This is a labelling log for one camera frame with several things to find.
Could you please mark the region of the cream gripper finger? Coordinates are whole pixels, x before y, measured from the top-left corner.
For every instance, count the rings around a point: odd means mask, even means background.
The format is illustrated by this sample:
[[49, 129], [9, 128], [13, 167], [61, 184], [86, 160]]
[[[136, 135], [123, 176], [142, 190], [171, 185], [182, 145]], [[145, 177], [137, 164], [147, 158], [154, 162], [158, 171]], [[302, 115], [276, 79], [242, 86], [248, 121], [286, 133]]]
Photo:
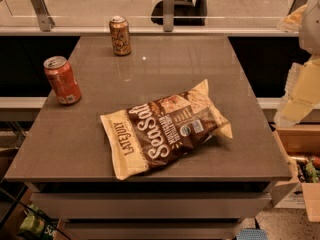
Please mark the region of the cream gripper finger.
[[304, 10], [306, 9], [307, 5], [304, 4], [294, 10], [292, 13], [289, 15], [285, 16], [282, 18], [278, 24], [277, 28], [283, 31], [288, 31], [288, 32], [297, 32], [299, 30], [299, 25], [302, 20], [302, 14]]
[[279, 127], [301, 122], [320, 103], [320, 56], [313, 55], [303, 65], [293, 63], [287, 76], [285, 95], [274, 116]]

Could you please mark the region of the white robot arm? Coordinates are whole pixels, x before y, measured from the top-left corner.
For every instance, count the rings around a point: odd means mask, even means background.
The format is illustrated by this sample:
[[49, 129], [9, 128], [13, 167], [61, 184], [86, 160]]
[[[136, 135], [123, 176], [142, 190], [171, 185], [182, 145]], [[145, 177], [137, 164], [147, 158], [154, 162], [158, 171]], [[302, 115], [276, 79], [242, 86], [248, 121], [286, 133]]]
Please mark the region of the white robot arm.
[[291, 20], [300, 20], [299, 46], [311, 57], [303, 65], [293, 63], [289, 70], [285, 94], [274, 116], [279, 127], [300, 123], [320, 104], [320, 0], [309, 0], [294, 13]]

